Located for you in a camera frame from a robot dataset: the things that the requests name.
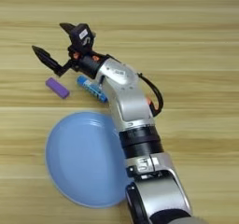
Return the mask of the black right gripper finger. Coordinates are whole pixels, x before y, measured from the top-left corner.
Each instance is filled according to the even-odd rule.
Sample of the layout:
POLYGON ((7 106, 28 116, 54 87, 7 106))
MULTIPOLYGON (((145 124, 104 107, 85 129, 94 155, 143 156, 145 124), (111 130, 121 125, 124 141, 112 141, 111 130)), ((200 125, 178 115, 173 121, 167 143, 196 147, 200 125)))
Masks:
POLYGON ((71 24, 71 23, 67 23, 67 22, 61 22, 60 26, 62 27, 62 29, 68 34, 68 35, 73 35, 74 34, 74 29, 75 29, 75 25, 71 24))
POLYGON ((39 61, 42 62, 47 68, 52 70, 58 77, 61 77, 71 68, 70 61, 68 61, 64 66, 61 66, 54 59, 52 59, 50 54, 44 49, 36 46, 32 46, 32 49, 39 61))

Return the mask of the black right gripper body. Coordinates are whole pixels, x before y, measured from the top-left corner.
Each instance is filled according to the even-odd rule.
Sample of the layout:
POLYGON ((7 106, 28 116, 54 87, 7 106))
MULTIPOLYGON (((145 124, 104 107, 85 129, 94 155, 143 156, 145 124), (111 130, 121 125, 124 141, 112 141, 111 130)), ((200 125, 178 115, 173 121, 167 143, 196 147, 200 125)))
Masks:
POLYGON ((68 49, 71 68, 76 72, 81 72, 84 75, 95 79, 99 69, 103 63, 109 58, 108 55, 103 55, 94 51, 90 51, 83 55, 73 48, 68 49))

